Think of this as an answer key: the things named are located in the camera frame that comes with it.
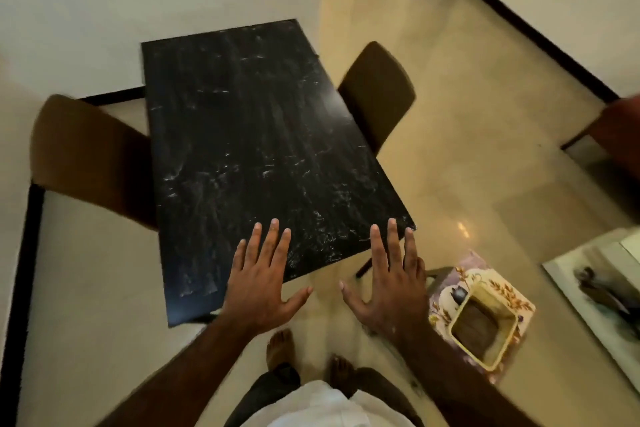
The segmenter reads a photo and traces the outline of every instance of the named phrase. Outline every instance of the dark pants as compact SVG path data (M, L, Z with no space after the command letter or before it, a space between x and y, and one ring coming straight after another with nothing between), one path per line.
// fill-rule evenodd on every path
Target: dark pants
M279 365L258 378L231 413L225 427L240 427L249 417L267 405L300 388L300 375L289 363ZM358 368L343 384L336 385L345 397L351 398L362 390L379 398L396 412L400 412L415 427L424 427L408 398L388 379L373 368Z

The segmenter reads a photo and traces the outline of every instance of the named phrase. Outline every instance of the marble table top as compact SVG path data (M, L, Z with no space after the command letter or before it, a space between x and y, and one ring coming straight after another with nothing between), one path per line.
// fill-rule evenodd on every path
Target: marble table top
M415 228L297 21L142 54L170 326L220 308L256 221L292 229L285 280L367 250L372 223Z

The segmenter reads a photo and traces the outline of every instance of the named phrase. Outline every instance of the left hand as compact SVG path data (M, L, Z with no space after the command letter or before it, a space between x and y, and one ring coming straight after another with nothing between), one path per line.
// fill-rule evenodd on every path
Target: left hand
M282 302L282 280L287 264L291 230L278 242L278 220L271 220L260 254L262 225L256 223L246 241L240 240L234 255L227 294L219 319L226 318L247 339L282 326L307 302L313 287L305 287Z

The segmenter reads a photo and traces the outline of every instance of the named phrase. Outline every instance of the chair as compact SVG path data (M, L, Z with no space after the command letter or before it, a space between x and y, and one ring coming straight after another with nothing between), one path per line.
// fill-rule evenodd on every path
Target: chair
M31 134L31 174L44 189L157 229L148 137L89 103L49 97Z
M590 135L621 167L640 180L640 95L619 99L560 148L566 151Z
M351 65L338 93L375 155L415 101L415 90L404 68L375 41L368 43ZM370 268L371 259L356 277Z

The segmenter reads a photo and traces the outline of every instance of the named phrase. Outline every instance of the floral tissue box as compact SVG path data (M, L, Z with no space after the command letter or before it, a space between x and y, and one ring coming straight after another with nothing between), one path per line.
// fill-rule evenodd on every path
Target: floral tissue box
M517 350L518 344L531 322L536 307L507 282L498 272L489 268L486 262L471 251L457 267L428 271L435 281L429 286L429 322L431 326L454 348L460 356L482 373L491 383L496 383L505 371L505 365ZM471 288L482 283L487 289L500 296L518 317L518 324L500 363L492 371L485 370L476 363L449 334L449 324L456 317L460 304L464 302Z

